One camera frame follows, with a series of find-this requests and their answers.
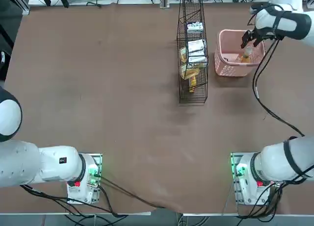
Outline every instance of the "black wire rack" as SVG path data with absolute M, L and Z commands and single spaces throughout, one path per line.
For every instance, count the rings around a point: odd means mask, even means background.
M 202 31 L 189 31 L 188 25 L 199 23 Z M 189 42 L 202 40 L 203 52 L 189 52 Z M 179 20 L 177 30 L 178 67 L 179 67 L 179 103 L 180 105 L 203 105 L 208 96 L 208 51 L 204 7 L 202 0 L 180 0 Z M 194 83 L 187 75 L 188 69 L 195 69 Z

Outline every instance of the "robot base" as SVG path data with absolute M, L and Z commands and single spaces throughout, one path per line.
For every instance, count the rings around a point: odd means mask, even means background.
M 83 201 L 87 204 L 99 202 L 100 179 L 91 174 L 102 174 L 102 160 L 101 153 L 81 153 L 86 162 L 85 175 L 82 181 L 77 186 L 69 186 L 67 184 L 68 198 Z M 68 201 L 70 204 L 81 204 L 77 201 Z
M 269 196 L 269 189 L 261 193 L 267 186 L 256 182 L 252 176 L 250 162 L 254 152 L 232 152 L 231 167 L 234 178 L 235 199 L 238 204 L 263 205 Z

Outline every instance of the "table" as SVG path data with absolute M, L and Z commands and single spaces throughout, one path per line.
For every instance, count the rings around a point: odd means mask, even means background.
M 248 9 L 205 6 L 210 59 L 220 30 L 246 29 Z M 178 6 L 32 8 L 21 22 L 5 84 L 24 112 L 15 139 L 102 152 L 104 175 L 140 197 L 178 212 L 221 214 L 232 183 L 230 152 L 260 151 L 295 133 L 266 115 L 250 77 L 219 78 L 213 60 L 206 104 L 178 106 L 177 20 Z M 308 135 L 312 52 L 285 39 L 259 81 L 261 100 Z M 35 187 L 66 195 L 64 183 Z M 278 214 L 314 214 L 312 188 L 310 182 L 287 187 Z M 107 191 L 117 212 L 152 210 Z M 1 213 L 64 212 L 20 187 L 0 189 L 0 199 Z M 232 192 L 225 213 L 236 213 Z

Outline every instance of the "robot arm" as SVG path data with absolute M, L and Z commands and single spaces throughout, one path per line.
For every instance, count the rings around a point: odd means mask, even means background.
M 0 188 L 50 181 L 67 182 L 68 197 L 91 203 L 99 167 L 91 155 L 70 146 L 38 148 L 11 140 L 22 123 L 17 99 L 0 87 Z
M 264 39 L 289 37 L 314 47 L 314 11 L 303 12 L 302 0 L 271 0 L 254 4 L 255 28 L 242 37 L 256 46 Z M 303 172 L 314 164 L 314 137 L 292 137 L 284 142 L 264 147 L 261 152 L 246 153 L 235 172 L 244 204 L 263 204 L 269 196 L 271 182 L 304 180 L 314 176 L 314 170 Z
M 302 0 L 253 4 L 251 13 L 257 13 L 255 28 L 247 40 L 256 39 L 255 45 L 263 39 L 289 37 L 314 46 L 314 11 L 303 12 Z

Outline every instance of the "pink basket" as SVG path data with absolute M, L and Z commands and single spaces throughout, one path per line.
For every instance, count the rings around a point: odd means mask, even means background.
M 217 49 L 215 51 L 215 70 L 220 76 L 246 76 L 255 70 L 265 55 L 264 43 L 259 43 L 253 48 L 250 56 L 251 63 L 233 62 L 240 53 L 242 36 L 246 30 L 222 30 L 218 34 Z

